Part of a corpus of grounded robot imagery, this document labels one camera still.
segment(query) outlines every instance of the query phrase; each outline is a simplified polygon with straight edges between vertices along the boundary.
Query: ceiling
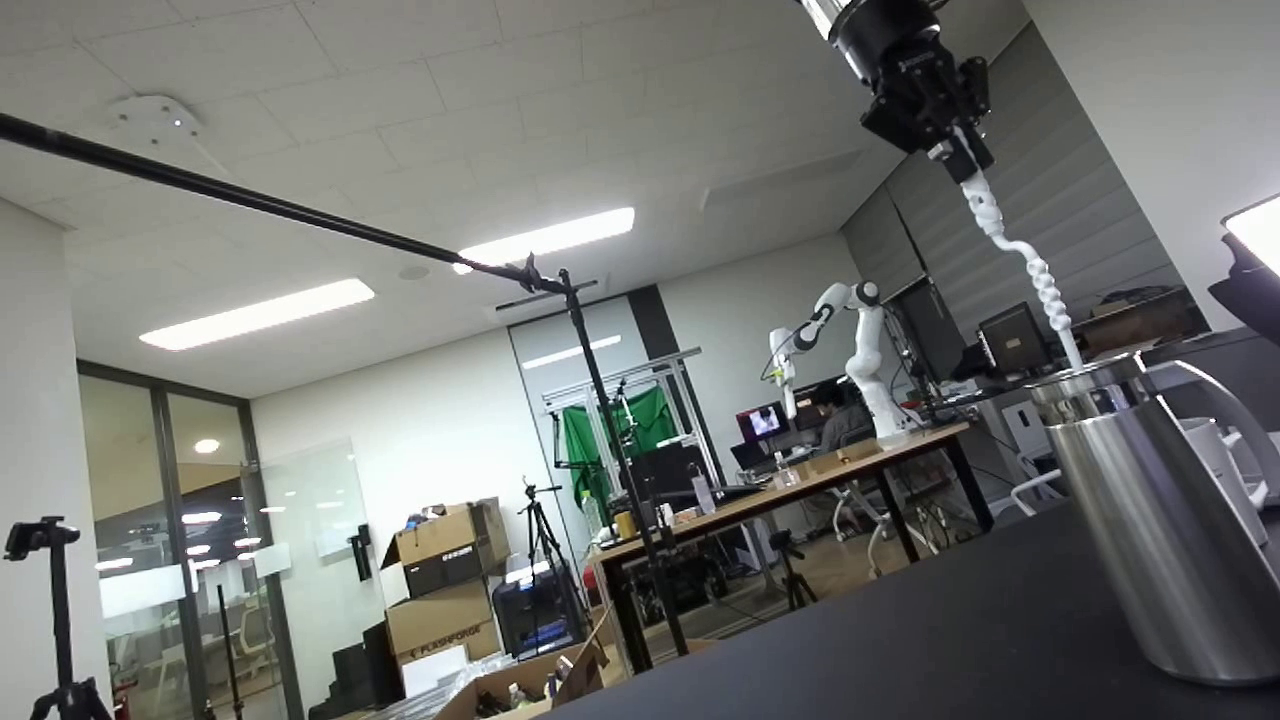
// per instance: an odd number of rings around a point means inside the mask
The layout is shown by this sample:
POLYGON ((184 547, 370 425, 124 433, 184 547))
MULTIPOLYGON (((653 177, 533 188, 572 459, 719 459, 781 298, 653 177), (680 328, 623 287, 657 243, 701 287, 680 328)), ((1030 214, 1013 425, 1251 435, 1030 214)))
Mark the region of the ceiling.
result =
MULTIPOLYGON (((953 0, 955 53, 995 54, 1016 0, 953 0)), ((246 188, 471 243, 635 202, 629 239, 546 257, 615 297, 812 239, 897 166, 795 0, 0 0, 0 109, 119 143, 106 104, 198 117, 159 147, 246 188)), ((518 287, 0 147, 0 195, 73 233, 80 356, 262 397, 518 318, 518 287), (381 298, 155 352, 137 337, 360 276, 381 298)))

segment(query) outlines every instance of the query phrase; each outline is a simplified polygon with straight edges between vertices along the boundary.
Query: handle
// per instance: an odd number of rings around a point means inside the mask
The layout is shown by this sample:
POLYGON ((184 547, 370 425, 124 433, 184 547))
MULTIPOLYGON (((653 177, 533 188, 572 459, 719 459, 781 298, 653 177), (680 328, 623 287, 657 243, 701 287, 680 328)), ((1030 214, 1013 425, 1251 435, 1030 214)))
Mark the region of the handle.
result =
MULTIPOLYGON (((1227 393, 1227 385, 1218 385, 1214 376, 1207 376, 1202 366, 1188 365, 1188 360, 1167 360, 1167 365, 1152 365, 1145 366, 1145 385, 1152 393, 1170 393, 1170 388, 1188 388, 1199 385, 1207 393, 1207 399, 1214 403, 1214 410, 1237 425, 1237 433, 1245 435, 1246 457, 1257 459, 1257 469, 1263 472, 1263 480, 1280 480, 1280 450, 1270 443, 1270 435, 1258 428, 1258 420, 1239 403, 1237 393, 1227 393)), ((1269 543, 1269 527, 1258 519, 1258 512, 1251 507, 1251 499, 1245 497, 1245 486, 1225 486, 1227 480, 1218 480, 1225 499, 1230 504, 1237 519, 1245 522, 1245 531, 1257 543, 1269 543)))

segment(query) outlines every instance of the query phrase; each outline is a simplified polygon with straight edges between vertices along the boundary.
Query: ceiling light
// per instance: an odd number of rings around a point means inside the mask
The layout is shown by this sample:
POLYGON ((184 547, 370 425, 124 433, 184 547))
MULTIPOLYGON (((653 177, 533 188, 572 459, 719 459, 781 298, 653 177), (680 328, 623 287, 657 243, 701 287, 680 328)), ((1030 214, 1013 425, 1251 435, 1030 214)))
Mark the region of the ceiling light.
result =
POLYGON ((214 522, 222 512, 184 512, 184 522, 214 522))
POLYGON ((611 208, 611 212, 595 212, 595 214, 581 214, 581 218, 564 218, 564 222, 546 222, 546 229, 533 229, 533 233, 515 233, 515 235, 500 235, 489 243, 471 243, 459 257, 475 261, 475 264, 523 264, 526 257, 551 257, 551 253, 566 253, 581 243, 598 243, 611 235, 629 235, 635 229, 635 208, 611 208))
POLYGON ((212 450, 220 450, 222 443, 214 438, 214 435, 198 435, 195 443, 191 443, 191 450, 195 457, 212 457, 212 450))
POLYGON ((1280 195, 1225 218, 1227 233, 1280 276, 1280 195))
POLYGON ((119 568, 133 568, 133 557, 112 557, 112 558, 100 558, 97 573, 119 573, 119 568))
POLYGON ((350 308, 350 303, 368 303, 368 298, 370 298, 370 287, 363 281, 346 276, 335 283, 320 283, 320 287, 271 297, 258 303, 212 313, 212 314, 198 314, 188 323, 166 323, 166 328, 143 333, 140 341, 153 346, 165 346, 165 352, 188 352, 198 345, 220 345, 231 337, 296 323, 296 318, 322 314, 322 313, 350 308))
MULTIPOLYGON (((619 345, 619 337, 598 337, 595 345, 592 345, 592 352, 602 352, 602 346, 611 346, 611 345, 619 345)), ((526 360, 526 365, 518 365, 518 366, 546 366, 546 365, 564 365, 564 360, 574 360, 584 346, 564 346, 564 352, 546 352, 546 356, 535 356, 535 360, 526 360)))

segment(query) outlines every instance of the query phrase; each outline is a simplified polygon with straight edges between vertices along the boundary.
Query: metal jug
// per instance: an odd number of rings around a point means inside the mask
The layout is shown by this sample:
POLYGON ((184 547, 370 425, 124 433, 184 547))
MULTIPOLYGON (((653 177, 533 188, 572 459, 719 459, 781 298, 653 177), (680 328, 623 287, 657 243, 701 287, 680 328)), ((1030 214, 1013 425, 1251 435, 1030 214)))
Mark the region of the metal jug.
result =
POLYGON ((1145 655, 1199 684, 1280 680, 1280 537, 1269 539, 1239 480, 1195 457, 1164 403, 1183 385, 1199 385, 1280 480, 1257 415, 1191 365, 1114 356, 1030 397, 1145 655))

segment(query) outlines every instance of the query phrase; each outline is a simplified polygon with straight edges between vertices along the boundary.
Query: desk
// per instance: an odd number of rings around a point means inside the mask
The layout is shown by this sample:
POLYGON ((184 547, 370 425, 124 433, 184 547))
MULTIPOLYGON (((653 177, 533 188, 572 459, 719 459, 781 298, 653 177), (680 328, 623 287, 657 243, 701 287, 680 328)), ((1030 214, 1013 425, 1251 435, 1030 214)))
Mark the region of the desk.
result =
POLYGON ((1276 720, 1280 687, 1159 676, 1128 636, 1083 519, 1059 507, 557 717, 1276 720))
MULTIPOLYGON (((765 486, 756 497, 724 504, 712 514, 697 514, 697 519, 686 519, 686 522, 680 522, 671 531, 671 543, 686 543, 686 539, 712 537, 719 527, 744 522, 752 514, 765 514, 765 512, 771 512, 781 504, 793 504, 798 497, 812 497, 812 491, 829 491, 829 486, 839 486, 839 483, 851 483, 851 480, 871 480, 879 486, 887 512, 892 512, 892 522, 897 522, 897 537, 898 537, 907 558, 915 564, 918 550, 915 550, 907 519, 904 519, 904 512, 898 512, 898 504, 897 504, 897 497, 887 486, 887 469, 898 465, 898 459, 913 459, 918 450, 942 449, 953 469, 955 469, 955 480, 960 480, 960 486, 965 486, 965 497, 971 504, 975 522, 988 531, 991 527, 991 512, 988 512, 988 499, 975 486, 975 476, 971 476, 971 469, 966 469, 966 459, 960 450, 960 435, 965 433, 966 433, 966 425, 947 425, 947 428, 926 428, 926 433, 915 433, 915 435, 892 438, 892 443, 864 438, 864 443, 835 449, 829 457, 812 457, 812 459, 795 465, 795 476, 798 476, 795 483, 765 486)), ((615 613, 630 671, 647 671, 653 666, 653 655, 647 655, 647 644, 643 644, 643 625, 635 614, 630 585, 629 585, 629 568, 623 568, 629 558, 638 558, 638 557, 643 557, 638 539, 629 539, 629 543, 615 543, 615 547, 598 550, 602 586, 609 586, 609 601, 611 601, 611 613, 615 613)))

